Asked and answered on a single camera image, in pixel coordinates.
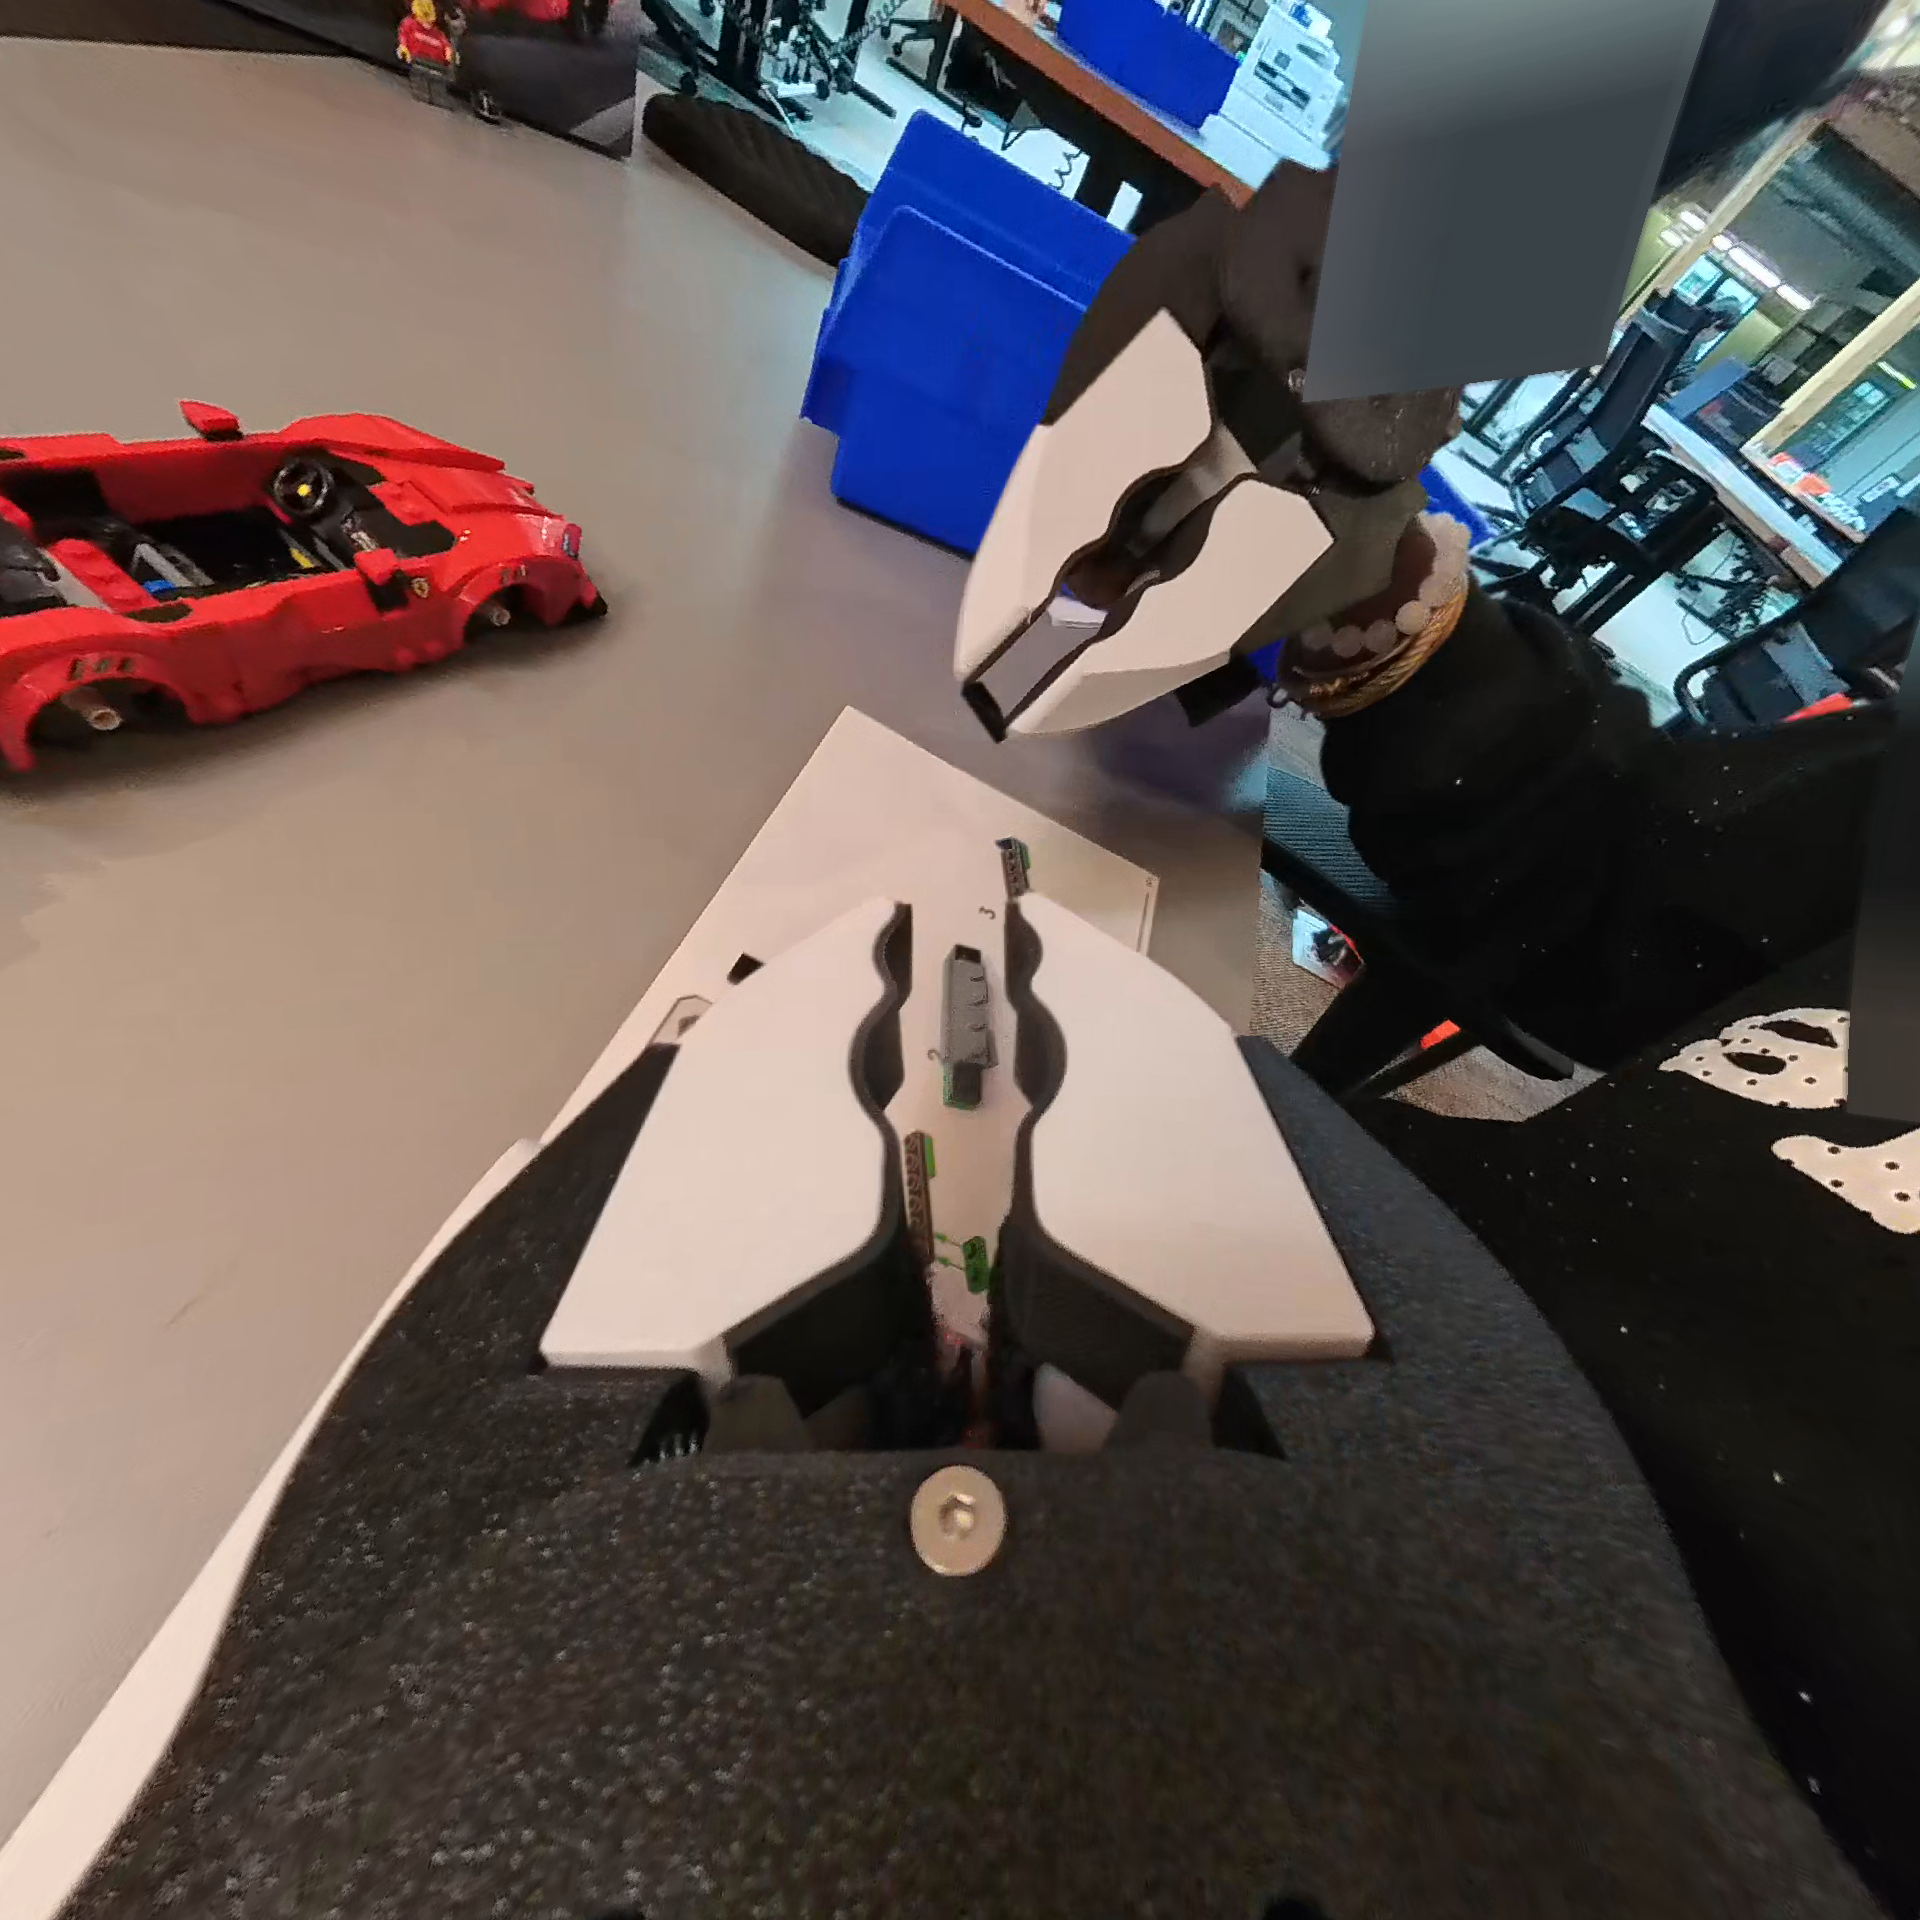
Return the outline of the white desk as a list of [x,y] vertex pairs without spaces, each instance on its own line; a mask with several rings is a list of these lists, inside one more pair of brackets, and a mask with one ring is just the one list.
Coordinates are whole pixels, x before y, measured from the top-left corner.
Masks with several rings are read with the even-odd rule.
[[1801,514],[1787,495],[1663,405],[1649,409],[1644,428],[1680,466],[1707,482],[1733,521],[1799,584],[1808,587],[1825,584],[1857,552],[1857,543]]

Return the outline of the white lego instruction booklet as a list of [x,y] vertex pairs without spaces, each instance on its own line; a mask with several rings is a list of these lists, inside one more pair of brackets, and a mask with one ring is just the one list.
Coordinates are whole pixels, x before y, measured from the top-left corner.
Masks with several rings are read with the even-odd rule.
[[675,1003],[713,1000],[740,954],[772,959],[871,897],[909,901],[917,932],[961,901],[995,905],[995,842],[1041,856],[1041,875],[1095,928],[1143,951],[1160,881],[1032,808],[936,759],[867,713],[843,709],[723,881],[685,939],[663,963],[613,1041],[538,1140],[517,1140],[439,1225],[376,1309],[303,1418],[205,1565],[185,1587],[95,1724],[21,1818],[3,1853],[3,1915],[57,1915],[71,1889],[135,1804],[210,1666],[275,1507],[355,1368],[427,1268],[514,1178],[546,1160],[581,1119],[668,1029]]

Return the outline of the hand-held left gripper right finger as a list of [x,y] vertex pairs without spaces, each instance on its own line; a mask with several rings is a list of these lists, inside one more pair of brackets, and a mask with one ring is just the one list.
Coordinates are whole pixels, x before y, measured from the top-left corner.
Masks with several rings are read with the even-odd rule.
[[1058,904],[1009,905],[1016,1186],[1000,1307],[1058,1373],[1355,1360],[1349,1266],[1223,1018]]

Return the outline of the red lego car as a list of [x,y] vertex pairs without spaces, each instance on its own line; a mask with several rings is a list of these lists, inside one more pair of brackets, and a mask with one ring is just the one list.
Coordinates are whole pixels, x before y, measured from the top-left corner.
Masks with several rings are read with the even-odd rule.
[[144,713],[221,727],[513,627],[609,612],[576,520],[477,448],[392,416],[3,447],[3,755]]

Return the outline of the black metal stand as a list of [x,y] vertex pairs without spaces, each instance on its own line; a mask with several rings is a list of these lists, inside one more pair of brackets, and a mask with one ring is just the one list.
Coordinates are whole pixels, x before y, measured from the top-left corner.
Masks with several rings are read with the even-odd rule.
[[801,123],[835,93],[897,116],[897,107],[857,77],[857,63],[903,7],[853,3],[845,28],[831,34],[825,5],[816,3],[700,3],[690,12],[672,3],[637,5],[656,41],[682,63],[680,92],[692,93],[708,81],[740,106]]

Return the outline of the blue plastic bin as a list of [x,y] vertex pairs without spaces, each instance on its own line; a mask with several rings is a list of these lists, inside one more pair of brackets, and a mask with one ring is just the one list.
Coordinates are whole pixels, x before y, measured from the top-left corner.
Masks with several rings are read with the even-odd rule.
[[1058,41],[1112,84],[1184,129],[1226,106],[1237,55],[1162,3],[1061,3]]
[[836,271],[801,415],[835,437],[833,496],[977,552],[1097,287],[1131,241],[1065,208],[1053,233],[967,233],[871,207]]
[[917,113],[860,215],[833,313],[861,368],[1035,420],[1131,245],[1052,184]]

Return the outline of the person's right hand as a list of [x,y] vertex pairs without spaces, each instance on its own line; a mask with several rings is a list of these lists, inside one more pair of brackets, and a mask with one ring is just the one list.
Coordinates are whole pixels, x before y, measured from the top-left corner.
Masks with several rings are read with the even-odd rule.
[[1277,616],[1284,634],[1333,624],[1386,594],[1403,535],[1428,512],[1423,468],[1389,487],[1355,490],[1327,476],[1307,504],[1329,528],[1331,547],[1283,597]]

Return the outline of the person's right forearm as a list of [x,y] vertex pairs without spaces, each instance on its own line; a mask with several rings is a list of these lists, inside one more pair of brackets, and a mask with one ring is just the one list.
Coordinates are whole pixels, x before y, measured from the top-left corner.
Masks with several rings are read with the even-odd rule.
[[1561,920],[1611,877],[1663,745],[1585,634],[1473,589],[1403,687],[1327,721],[1320,761],[1355,850],[1408,912]]

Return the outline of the black office chair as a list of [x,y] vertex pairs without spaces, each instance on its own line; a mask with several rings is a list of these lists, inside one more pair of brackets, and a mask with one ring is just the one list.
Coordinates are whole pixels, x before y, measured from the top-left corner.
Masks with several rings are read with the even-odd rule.
[[1917,619],[1917,512],[1900,507],[1762,628],[1687,665],[1669,731],[1775,729],[1900,693]]
[[1513,471],[1521,521],[1512,537],[1525,562],[1481,557],[1493,593],[1553,610],[1575,593],[1568,617],[1597,628],[1653,584],[1663,562],[1713,532],[1713,490],[1649,432],[1649,415],[1691,349],[1724,335],[1715,304],[1663,295],[1620,331],[1581,395],[1549,424]]

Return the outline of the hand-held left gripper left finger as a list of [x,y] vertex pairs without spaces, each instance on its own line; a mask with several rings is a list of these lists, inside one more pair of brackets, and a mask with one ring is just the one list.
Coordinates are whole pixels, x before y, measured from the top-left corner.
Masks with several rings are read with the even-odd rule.
[[640,1059],[652,1099],[539,1343],[553,1372],[868,1380],[922,1337],[890,1105],[914,920],[877,897]]

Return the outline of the person's black speckled clothing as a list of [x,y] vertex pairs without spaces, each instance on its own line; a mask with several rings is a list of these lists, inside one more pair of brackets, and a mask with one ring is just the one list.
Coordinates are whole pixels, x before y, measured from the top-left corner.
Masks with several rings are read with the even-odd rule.
[[1362,1109],[1564,1340],[1776,1759],[1916,1915],[1916,1120],[1844,1103],[1887,706],[1493,755],[1354,837],[1424,949],[1596,1080]]

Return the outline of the dark lego set box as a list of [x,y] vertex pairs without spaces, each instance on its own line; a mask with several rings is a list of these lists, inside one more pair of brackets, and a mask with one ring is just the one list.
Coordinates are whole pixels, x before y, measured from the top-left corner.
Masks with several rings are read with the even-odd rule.
[[327,41],[466,101],[496,123],[633,156],[637,5],[611,3],[242,3],[276,28]]

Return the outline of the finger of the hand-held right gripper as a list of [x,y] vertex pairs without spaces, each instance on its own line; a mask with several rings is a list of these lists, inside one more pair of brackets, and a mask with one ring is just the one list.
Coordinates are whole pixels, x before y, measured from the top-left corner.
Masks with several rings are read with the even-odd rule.
[[[1215,428],[1205,361],[1165,312],[1095,376],[1057,424],[1021,447],[979,543],[954,634],[951,671],[970,706],[986,676],[1049,609],[1074,562],[1104,545],[1125,498],[1179,471]],[[1119,628],[1025,698],[1028,706],[1140,706],[1216,673],[1193,647],[1197,612],[1152,584]]]
[[1193,553],[1162,562],[1129,589],[1092,640],[1057,664],[1011,711],[1000,736],[1065,736],[1205,680],[1333,545],[1301,491],[1242,479],[1179,524]]

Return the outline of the white appliance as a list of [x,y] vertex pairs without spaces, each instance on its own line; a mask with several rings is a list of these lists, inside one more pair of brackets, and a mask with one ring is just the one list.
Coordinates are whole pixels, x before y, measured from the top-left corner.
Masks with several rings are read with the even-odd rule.
[[1240,53],[1216,116],[1271,149],[1290,135],[1331,152],[1349,89],[1329,13],[1309,3],[1274,3]]

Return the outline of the black ribbed pad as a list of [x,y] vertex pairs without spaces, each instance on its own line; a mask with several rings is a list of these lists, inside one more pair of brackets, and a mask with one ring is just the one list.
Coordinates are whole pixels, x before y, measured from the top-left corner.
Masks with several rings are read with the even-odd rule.
[[836,271],[871,192],[747,107],[661,92],[640,135],[756,224]]

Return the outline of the wooden desk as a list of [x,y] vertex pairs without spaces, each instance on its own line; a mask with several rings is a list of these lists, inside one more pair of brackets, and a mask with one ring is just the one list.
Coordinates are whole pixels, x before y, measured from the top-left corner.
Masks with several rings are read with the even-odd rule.
[[1074,202],[1106,218],[1123,185],[1147,202],[1164,196],[1172,178],[1243,207],[1283,161],[1327,169],[1331,156],[1283,129],[1277,147],[1228,129],[1187,129],[1145,99],[1092,68],[1028,5],[943,3],[949,23],[979,34],[997,58],[1012,63],[1012,81],[1032,97],[1044,130],[1085,159]]

